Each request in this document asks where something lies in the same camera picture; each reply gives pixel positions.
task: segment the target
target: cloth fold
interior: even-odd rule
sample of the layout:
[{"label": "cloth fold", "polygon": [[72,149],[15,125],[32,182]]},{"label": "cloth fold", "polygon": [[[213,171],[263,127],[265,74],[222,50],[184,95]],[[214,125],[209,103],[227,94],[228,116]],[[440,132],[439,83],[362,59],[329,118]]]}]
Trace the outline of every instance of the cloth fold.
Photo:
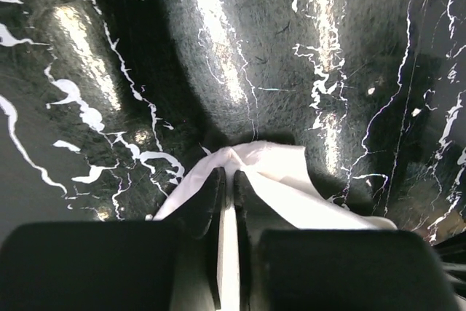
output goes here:
[{"label": "cloth fold", "polygon": [[163,220],[202,187],[214,168],[223,167],[227,188],[243,171],[256,194],[298,229],[396,229],[388,219],[363,217],[322,198],[312,184],[305,148],[266,141],[226,147],[202,158],[186,175],[154,220]]}]

